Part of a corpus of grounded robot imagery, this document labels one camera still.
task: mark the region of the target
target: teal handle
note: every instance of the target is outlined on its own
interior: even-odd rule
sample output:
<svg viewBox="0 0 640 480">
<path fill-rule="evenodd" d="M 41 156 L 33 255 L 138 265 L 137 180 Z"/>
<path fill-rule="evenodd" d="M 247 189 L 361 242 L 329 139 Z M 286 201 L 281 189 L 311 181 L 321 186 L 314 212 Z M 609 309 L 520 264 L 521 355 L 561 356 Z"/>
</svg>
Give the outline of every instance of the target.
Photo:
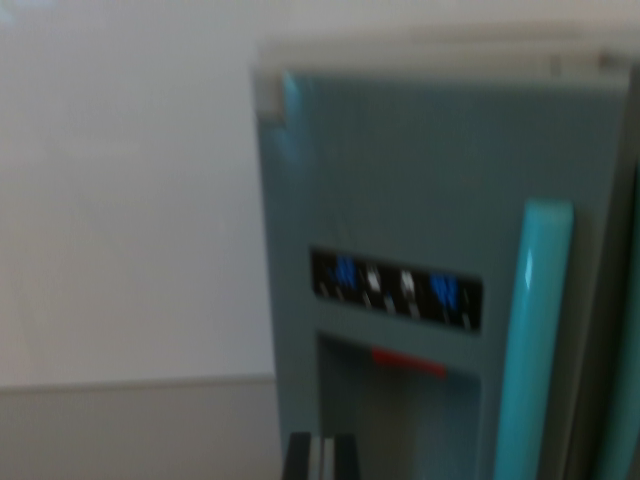
<svg viewBox="0 0 640 480">
<path fill-rule="evenodd" d="M 627 478 L 640 433 L 640 189 L 636 199 L 618 374 L 594 480 Z"/>
<path fill-rule="evenodd" d="M 511 306 L 494 480 L 536 478 L 572 230 L 569 202 L 527 202 Z"/>
</svg>

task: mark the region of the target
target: control panel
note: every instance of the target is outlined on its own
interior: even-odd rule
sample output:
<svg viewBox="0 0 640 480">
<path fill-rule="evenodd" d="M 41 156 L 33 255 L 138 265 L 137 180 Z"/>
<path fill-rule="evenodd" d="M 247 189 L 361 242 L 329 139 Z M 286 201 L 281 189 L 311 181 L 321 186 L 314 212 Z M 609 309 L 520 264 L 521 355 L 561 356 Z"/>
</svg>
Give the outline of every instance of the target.
<svg viewBox="0 0 640 480">
<path fill-rule="evenodd" d="M 363 308 L 479 331 L 479 278 L 311 249 L 317 296 Z"/>
</svg>

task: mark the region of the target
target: black object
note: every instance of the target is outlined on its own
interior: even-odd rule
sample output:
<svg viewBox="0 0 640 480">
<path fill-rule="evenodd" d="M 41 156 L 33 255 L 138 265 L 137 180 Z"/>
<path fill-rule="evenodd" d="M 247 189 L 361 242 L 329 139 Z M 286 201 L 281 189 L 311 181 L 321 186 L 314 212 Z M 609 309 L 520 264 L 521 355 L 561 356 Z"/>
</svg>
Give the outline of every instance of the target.
<svg viewBox="0 0 640 480">
<path fill-rule="evenodd" d="M 282 480 L 306 480 L 309 473 L 310 433 L 292 433 Z"/>
<path fill-rule="evenodd" d="M 358 447 L 353 435 L 335 437 L 334 480 L 360 480 Z"/>
</svg>

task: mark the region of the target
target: white wall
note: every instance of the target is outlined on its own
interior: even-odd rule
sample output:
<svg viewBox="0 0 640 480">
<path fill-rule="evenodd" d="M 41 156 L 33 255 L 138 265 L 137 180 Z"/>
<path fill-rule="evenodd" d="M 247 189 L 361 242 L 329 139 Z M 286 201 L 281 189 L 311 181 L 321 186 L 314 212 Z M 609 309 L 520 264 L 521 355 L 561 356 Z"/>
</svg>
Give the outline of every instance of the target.
<svg viewBox="0 0 640 480">
<path fill-rule="evenodd" d="M 0 386 L 273 372 L 247 69 L 258 40 L 640 18 L 595 1 L 0 5 Z"/>
</svg>

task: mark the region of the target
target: red dispenser lever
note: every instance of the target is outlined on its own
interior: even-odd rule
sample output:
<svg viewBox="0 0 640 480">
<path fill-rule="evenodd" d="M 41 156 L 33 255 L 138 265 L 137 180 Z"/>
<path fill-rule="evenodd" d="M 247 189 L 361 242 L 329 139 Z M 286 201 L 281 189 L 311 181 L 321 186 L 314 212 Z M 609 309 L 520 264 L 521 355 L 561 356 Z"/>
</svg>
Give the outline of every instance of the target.
<svg viewBox="0 0 640 480">
<path fill-rule="evenodd" d="M 371 356 L 377 365 L 388 365 L 399 368 L 409 368 L 421 372 L 430 373 L 438 378 L 446 378 L 447 368 L 439 363 L 422 360 L 421 358 L 410 357 L 401 353 L 383 350 L 378 347 L 371 349 Z"/>
</svg>

